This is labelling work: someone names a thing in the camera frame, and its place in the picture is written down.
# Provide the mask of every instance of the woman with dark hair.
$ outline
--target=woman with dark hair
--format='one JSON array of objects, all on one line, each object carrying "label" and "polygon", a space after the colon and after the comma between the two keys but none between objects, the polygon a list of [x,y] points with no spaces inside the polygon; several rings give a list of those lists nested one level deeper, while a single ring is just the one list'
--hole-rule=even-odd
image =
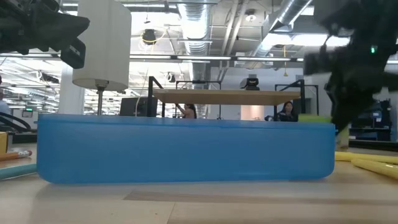
[{"label": "woman with dark hair", "polygon": [[176,105],[176,106],[181,111],[181,113],[184,114],[183,118],[197,119],[197,109],[195,108],[195,105],[186,104],[184,106],[184,109],[182,109],[182,107],[180,105]]},{"label": "woman with dark hair", "polygon": [[284,104],[283,109],[277,115],[277,121],[297,122],[299,117],[294,111],[292,102],[288,101]]}]

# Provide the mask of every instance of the blue bin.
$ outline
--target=blue bin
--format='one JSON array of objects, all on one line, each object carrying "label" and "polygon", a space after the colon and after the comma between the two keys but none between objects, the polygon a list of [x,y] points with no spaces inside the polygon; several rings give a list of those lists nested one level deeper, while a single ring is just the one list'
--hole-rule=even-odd
[{"label": "blue bin", "polygon": [[320,179],[335,127],[42,114],[37,170],[57,184]]}]

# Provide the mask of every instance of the wooden shelf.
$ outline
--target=wooden shelf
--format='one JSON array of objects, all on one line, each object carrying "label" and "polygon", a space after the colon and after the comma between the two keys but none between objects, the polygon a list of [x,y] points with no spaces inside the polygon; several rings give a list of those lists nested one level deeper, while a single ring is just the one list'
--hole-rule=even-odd
[{"label": "wooden shelf", "polygon": [[192,103],[208,105],[279,105],[300,98],[298,91],[248,90],[154,90],[163,103]]}]

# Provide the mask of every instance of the silver ventilation duct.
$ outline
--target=silver ventilation duct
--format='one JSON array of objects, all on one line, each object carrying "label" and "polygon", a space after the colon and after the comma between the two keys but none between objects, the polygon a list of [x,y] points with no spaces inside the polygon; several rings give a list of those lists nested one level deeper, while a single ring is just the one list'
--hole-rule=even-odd
[{"label": "silver ventilation duct", "polygon": [[[279,29],[283,26],[291,25],[304,9],[311,3],[312,0],[284,0],[281,4],[277,16],[273,19],[272,15],[268,15],[264,21],[264,39],[257,46],[251,54],[252,57],[265,57],[272,48],[269,44],[267,35],[269,32]],[[257,68],[261,67],[262,64],[256,62],[245,63],[246,68]]]},{"label": "silver ventilation duct", "polygon": [[[205,40],[210,34],[210,5],[209,4],[178,4],[181,15],[182,33],[184,39],[193,39],[186,42],[185,48],[189,55],[208,55],[209,46]],[[210,64],[191,63],[190,76],[192,80],[209,81]],[[193,85],[194,89],[208,88],[209,85]],[[204,106],[197,106],[198,116],[205,114]]]}]

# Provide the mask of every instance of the green light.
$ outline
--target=green light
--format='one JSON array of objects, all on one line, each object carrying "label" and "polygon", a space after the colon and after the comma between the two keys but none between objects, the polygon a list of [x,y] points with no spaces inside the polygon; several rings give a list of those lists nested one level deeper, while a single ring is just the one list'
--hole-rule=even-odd
[{"label": "green light", "polygon": [[371,54],[375,54],[375,53],[376,53],[376,50],[377,50],[377,47],[372,46],[372,47],[371,47]]}]

